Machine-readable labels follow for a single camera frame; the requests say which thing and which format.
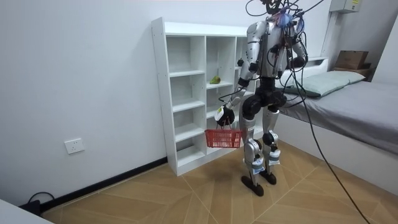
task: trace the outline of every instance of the cubby shelf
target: cubby shelf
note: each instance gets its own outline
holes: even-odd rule
[[[175,142],[180,142],[188,138],[203,134],[205,130],[195,124],[187,124],[175,129]]]
[[[170,72],[170,78],[182,77],[182,76],[187,76],[187,75],[201,75],[201,74],[205,74],[205,71],[191,70],[191,71],[183,71],[183,72]]]
[[[193,98],[185,100],[176,100],[175,103],[173,103],[173,112],[175,113],[183,110],[189,110],[204,105],[205,105],[204,102],[195,100]]]
[[[216,111],[220,108],[219,106],[210,106],[207,107],[206,111],[206,118],[214,118],[214,115],[216,114]]]
[[[177,165],[180,167],[204,156],[205,153],[199,148],[196,146],[191,146],[177,152]]]
[[[215,129],[214,115],[223,105],[219,97],[234,91],[246,58],[247,27],[152,21],[152,38],[162,106],[163,129],[169,166],[182,175],[232,149],[209,148],[205,130]],[[219,84],[210,84],[219,76]],[[254,94],[251,81],[245,99]],[[239,128],[239,106],[232,128]],[[261,137],[262,114],[256,115],[255,137]]]
[[[231,85],[234,85],[234,83],[221,81],[219,84],[210,84],[210,82],[207,82],[206,83],[206,89],[210,90],[210,89],[213,89],[213,88],[219,88],[219,87],[231,86]]]

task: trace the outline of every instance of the wall outlet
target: wall outlet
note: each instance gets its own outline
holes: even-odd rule
[[[83,146],[83,141],[81,139],[66,141],[65,146],[67,147],[68,154],[85,150],[85,147]]]

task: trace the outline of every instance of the black baseboard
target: black baseboard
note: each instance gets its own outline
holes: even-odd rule
[[[105,188],[107,186],[116,184],[116,183],[118,183],[118,182],[120,182],[122,180],[128,179],[130,177],[134,177],[137,174],[140,174],[142,172],[145,172],[145,171],[148,171],[150,169],[153,169],[153,168],[155,168],[157,166],[165,164],[166,162],[167,162],[167,157],[161,158],[161,159],[158,159],[158,160],[156,160],[154,162],[150,162],[150,163],[148,163],[146,165],[137,167],[135,169],[132,169],[132,170],[127,171],[127,172],[124,172],[122,174],[119,174],[117,176],[111,177],[109,179],[103,180],[101,182],[98,182],[96,184],[90,185],[90,186],[85,187],[83,189],[74,191],[72,193],[69,193],[69,194],[61,196],[61,197],[58,197],[58,198],[56,198],[54,200],[51,200],[51,201],[48,201],[48,202],[44,202],[44,203],[40,204],[40,212],[43,213],[43,212],[45,212],[47,210],[50,210],[51,208],[54,208],[54,207],[59,206],[59,205],[62,205],[63,203],[70,202],[70,201],[75,200],[75,199],[77,199],[79,197],[82,197],[84,195],[93,193],[93,192],[95,192],[97,190],[101,190],[101,189],[103,189],[103,188]]]

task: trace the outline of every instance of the gray mattress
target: gray mattress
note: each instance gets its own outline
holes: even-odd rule
[[[301,100],[289,101],[285,106]],[[305,100],[312,123],[398,155],[397,87],[359,82],[320,99]],[[308,122],[303,104],[282,114]]]

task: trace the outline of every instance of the bedding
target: bedding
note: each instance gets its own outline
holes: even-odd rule
[[[334,93],[305,100],[314,125],[398,155],[398,95],[396,86],[359,82]],[[285,94],[288,100],[297,95]],[[282,114],[308,122],[301,100],[288,101]]]
[[[303,79],[303,87],[310,98],[318,98],[333,93],[336,90],[344,88],[346,85],[354,84],[365,79],[364,76],[355,72],[325,72],[318,75],[312,75]],[[286,93],[298,94],[297,86],[291,85],[285,88]]]

